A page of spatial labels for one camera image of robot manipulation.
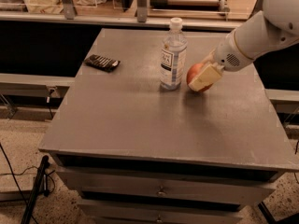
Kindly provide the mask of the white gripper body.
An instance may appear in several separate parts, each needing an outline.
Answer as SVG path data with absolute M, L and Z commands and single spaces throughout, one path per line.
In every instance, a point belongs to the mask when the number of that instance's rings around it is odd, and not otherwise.
M 253 63 L 236 44 L 235 31 L 228 34 L 215 48 L 214 60 L 228 72 L 239 71 Z

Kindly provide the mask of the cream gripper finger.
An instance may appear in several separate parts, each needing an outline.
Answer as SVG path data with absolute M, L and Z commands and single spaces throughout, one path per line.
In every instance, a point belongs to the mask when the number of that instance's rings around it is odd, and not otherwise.
M 189 84 L 192 91 L 199 91 L 206 86 L 213 85 L 222 78 L 223 67 L 217 63 L 203 63 L 202 70 L 195 75 Z
M 215 58 L 214 58 L 214 53 L 210 52 L 203 60 L 202 63 L 214 63 Z

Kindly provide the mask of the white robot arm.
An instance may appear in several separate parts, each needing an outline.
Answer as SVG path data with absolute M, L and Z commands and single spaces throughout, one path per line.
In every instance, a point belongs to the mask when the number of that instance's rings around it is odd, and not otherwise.
M 299 41 L 299 0 L 263 0 L 262 9 L 228 34 L 199 66 L 187 73 L 192 91 L 205 91 L 225 71 L 236 72 L 268 52 Z

